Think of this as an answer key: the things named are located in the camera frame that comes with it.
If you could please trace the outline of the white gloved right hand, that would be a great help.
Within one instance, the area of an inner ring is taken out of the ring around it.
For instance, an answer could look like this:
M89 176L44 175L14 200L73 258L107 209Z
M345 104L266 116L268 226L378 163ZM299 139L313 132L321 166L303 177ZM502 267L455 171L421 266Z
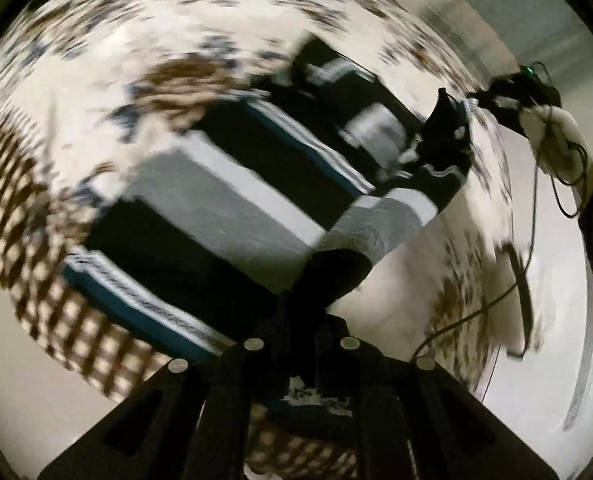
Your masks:
M520 111L520 124L539 168L575 188L587 202L593 191L593 157L573 115L560 107L534 106Z

